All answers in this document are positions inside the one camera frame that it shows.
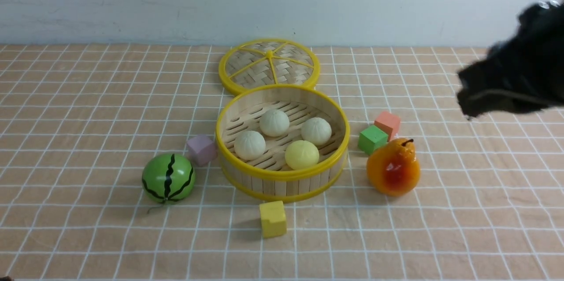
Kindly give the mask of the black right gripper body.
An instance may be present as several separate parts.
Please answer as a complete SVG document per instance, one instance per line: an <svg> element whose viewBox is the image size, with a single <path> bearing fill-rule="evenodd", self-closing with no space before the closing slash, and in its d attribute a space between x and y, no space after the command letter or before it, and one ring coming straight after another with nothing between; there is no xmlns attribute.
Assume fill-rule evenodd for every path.
<svg viewBox="0 0 564 281"><path fill-rule="evenodd" d="M538 2L519 16L514 36L459 70L460 110L468 119L490 112L530 114L562 107L563 6Z"/></svg>

